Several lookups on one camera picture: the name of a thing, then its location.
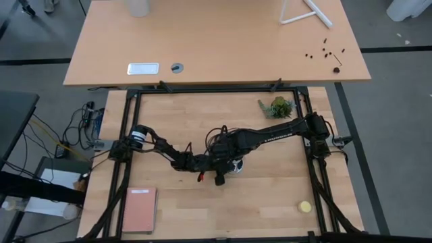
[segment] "small yellow object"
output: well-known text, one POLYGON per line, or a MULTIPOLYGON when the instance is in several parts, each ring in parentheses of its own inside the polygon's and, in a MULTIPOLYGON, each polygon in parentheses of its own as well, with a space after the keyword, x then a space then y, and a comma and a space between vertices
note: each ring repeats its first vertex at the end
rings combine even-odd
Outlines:
POLYGON ((308 201, 302 201, 298 204, 298 210, 302 213, 310 213, 312 211, 312 205, 308 201))

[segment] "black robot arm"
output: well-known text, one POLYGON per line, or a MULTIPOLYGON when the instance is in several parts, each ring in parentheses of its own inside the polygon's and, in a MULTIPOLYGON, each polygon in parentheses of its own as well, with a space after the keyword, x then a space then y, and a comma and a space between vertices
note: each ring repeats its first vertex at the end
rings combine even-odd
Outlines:
POLYGON ((225 183, 223 176, 234 170, 235 161, 241 160, 244 155, 262 144, 282 138, 303 136, 310 141, 314 156, 326 157, 329 155, 329 149, 325 142, 329 136, 329 131, 323 117, 316 113, 261 130, 245 128, 228 130, 226 126, 214 130, 219 130, 220 133, 212 136, 209 140, 206 138, 206 151, 200 155, 193 155, 191 149, 179 152, 166 139, 158 136, 152 128, 138 125, 127 138, 118 140, 113 144, 110 157, 122 160, 129 157, 132 151, 159 153, 168 159, 171 166, 178 171, 200 172, 198 181, 202 180, 206 171, 216 171, 215 182, 219 186, 225 183), (149 134, 151 135, 151 142, 146 141, 149 134), (145 143, 152 144, 153 148, 142 149, 145 143))

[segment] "notebook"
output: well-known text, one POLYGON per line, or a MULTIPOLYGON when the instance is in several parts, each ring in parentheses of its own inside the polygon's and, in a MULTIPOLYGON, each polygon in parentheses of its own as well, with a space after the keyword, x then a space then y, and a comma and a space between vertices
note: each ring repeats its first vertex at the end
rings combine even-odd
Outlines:
POLYGON ((156 188, 128 188, 123 233, 152 234, 157 207, 156 188))

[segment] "wooden table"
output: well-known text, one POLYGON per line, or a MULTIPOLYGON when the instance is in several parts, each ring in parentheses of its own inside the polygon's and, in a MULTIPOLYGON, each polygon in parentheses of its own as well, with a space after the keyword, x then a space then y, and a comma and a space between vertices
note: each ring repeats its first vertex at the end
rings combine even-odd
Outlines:
MULTIPOLYGON (((332 29, 317 16, 280 26, 282 0, 151 0, 144 18, 130 16, 124 1, 93 1, 64 84, 370 80, 340 0, 314 1, 332 29), (159 63, 159 73, 129 76, 129 63, 159 63), (174 74, 174 63, 184 71, 174 74)), ((289 0, 285 17, 310 11, 289 0)))
MULTIPOLYGON (((325 88, 308 89, 313 110, 335 128, 325 88)), ((155 129, 178 150, 186 148, 191 141, 194 154, 199 154, 205 150, 204 138, 212 128, 225 124, 228 128, 260 129, 288 121, 265 119, 257 104, 258 99, 270 103, 281 95, 293 99, 292 92, 146 94, 142 96, 138 123, 155 129)), ((102 139, 118 138, 125 99, 125 91, 109 93, 102 139)), ((327 164, 335 203, 362 229, 343 156, 334 153, 327 158, 327 164)), ((87 233, 103 212, 112 172, 112 161, 92 172, 78 236, 87 233)), ((314 203, 301 137, 260 146, 245 156, 241 173, 226 175, 223 186, 215 186, 213 177, 213 172, 208 172, 204 182, 198 183, 197 173, 175 171, 161 155, 135 153, 130 186, 157 187, 157 219, 154 234, 123 235, 123 239, 305 236, 309 230, 319 235, 315 208, 309 214, 297 209, 300 201, 314 203)), ((116 219, 117 211, 113 214, 112 225, 116 219)), ((328 215, 326 220, 330 227, 328 215)))

